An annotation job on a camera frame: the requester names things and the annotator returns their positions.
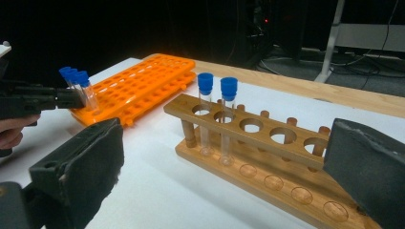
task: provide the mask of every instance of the dark background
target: dark background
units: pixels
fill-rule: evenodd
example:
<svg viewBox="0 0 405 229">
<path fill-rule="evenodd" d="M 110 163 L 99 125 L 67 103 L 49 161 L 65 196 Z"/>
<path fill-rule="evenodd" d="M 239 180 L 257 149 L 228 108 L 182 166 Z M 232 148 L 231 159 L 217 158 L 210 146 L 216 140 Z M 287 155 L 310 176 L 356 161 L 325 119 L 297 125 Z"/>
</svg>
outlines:
<svg viewBox="0 0 405 229">
<path fill-rule="evenodd" d="M 345 22 L 385 24 L 395 0 L 347 1 Z M 399 12 L 404 1 L 399 1 Z M 6 78 L 65 87 L 58 70 L 98 73 L 128 58 L 167 53 L 250 68 L 280 45 L 324 50 L 337 0 L 2 0 Z M 393 24 L 404 21 L 397 13 Z"/>
</svg>

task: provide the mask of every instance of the human hand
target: human hand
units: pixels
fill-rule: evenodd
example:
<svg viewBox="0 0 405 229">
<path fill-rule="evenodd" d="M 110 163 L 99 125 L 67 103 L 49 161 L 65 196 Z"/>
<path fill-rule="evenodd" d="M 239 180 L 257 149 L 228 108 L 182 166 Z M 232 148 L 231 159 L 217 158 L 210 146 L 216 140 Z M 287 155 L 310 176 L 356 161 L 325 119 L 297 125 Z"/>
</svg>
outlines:
<svg viewBox="0 0 405 229">
<path fill-rule="evenodd" d="M 25 126 L 33 124 L 40 117 L 40 114 L 29 115 L 20 118 L 0 120 L 0 150 L 10 149 L 20 144 L 23 134 L 21 131 Z"/>
</svg>

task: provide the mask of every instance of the wooden test tube rack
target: wooden test tube rack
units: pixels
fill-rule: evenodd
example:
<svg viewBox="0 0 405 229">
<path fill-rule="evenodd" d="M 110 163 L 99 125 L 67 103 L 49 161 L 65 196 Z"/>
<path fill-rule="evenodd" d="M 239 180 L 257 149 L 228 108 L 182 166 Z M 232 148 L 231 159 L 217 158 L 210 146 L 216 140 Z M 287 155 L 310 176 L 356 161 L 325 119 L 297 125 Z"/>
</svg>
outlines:
<svg viewBox="0 0 405 229">
<path fill-rule="evenodd" d="M 266 111 L 255 115 L 245 112 L 245 106 L 238 108 L 231 122 L 220 123 L 221 104 L 212 103 L 209 114 L 198 115 L 202 108 L 196 97 L 181 94 L 169 102 L 164 110 L 181 119 L 185 135 L 177 154 L 316 227 L 379 228 L 323 171 L 329 128 L 316 133 L 296 127 L 293 117 L 283 123 L 268 118 Z M 213 155 L 200 154 L 200 133 L 194 124 L 210 130 Z M 249 126 L 257 131 L 248 132 Z M 230 166 L 219 162 L 221 135 L 232 138 Z M 283 141 L 274 140 L 280 135 Z"/>
</svg>

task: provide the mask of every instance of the wooden rack base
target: wooden rack base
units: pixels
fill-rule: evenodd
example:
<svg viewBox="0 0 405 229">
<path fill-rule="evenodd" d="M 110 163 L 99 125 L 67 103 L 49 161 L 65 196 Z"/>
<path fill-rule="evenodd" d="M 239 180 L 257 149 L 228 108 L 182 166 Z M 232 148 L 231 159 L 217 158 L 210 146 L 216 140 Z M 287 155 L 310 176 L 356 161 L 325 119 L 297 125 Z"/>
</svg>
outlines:
<svg viewBox="0 0 405 229">
<path fill-rule="evenodd" d="M 176 147 L 179 156 L 316 227 L 379 228 L 371 218 L 361 212 L 343 188 L 320 169 L 321 166 L 313 164 L 310 160 L 304 160 L 303 163 L 300 161 L 302 159 L 300 156 L 290 156 L 294 153 L 289 149 L 283 150 L 288 155 L 288 158 L 285 158 L 282 157 L 282 152 L 273 154 L 272 147 L 264 147 L 262 144 L 258 147 L 252 144 L 256 141 L 251 139 L 256 136 L 252 136 L 251 133 L 246 134 L 243 128 L 240 128 L 240 122 L 247 119 L 258 120 L 254 123 L 264 123 L 265 127 L 262 129 L 268 125 L 272 126 L 271 129 L 285 128 L 285 124 L 239 110 L 235 111 L 235 115 L 239 118 L 236 118 L 235 123 L 218 128 L 215 114 L 211 114 L 211 117 L 195 114 L 198 104 L 198 98 L 182 94 L 164 108 L 167 113 L 181 119 L 185 140 Z M 213 113 L 218 111 L 216 109 L 219 107 L 220 105 L 213 103 Z M 190 123 L 202 125 L 211 131 L 210 142 L 214 154 L 201 155 L 200 130 L 197 128 L 190 131 Z M 309 133 L 298 127 L 291 126 L 290 130 L 298 133 L 297 139 L 314 137 L 314 135 L 324 139 L 320 133 Z M 229 166 L 224 166 L 219 161 L 223 134 L 232 135 L 233 138 L 234 160 Z"/>
</svg>

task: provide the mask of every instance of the black floor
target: black floor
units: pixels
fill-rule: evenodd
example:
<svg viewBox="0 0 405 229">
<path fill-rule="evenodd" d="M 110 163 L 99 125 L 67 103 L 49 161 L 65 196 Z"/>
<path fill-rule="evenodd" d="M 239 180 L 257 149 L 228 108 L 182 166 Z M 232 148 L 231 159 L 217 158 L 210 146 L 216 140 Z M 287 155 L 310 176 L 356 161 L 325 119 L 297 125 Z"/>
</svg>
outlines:
<svg viewBox="0 0 405 229">
<path fill-rule="evenodd" d="M 322 70 L 325 52 L 302 50 L 300 60 L 275 48 L 262 59 L 258 71 L 313 81 Z M 335 53 L 328 84 L 405 97 L 405 60 L 378 53 Z"/>
</svg>

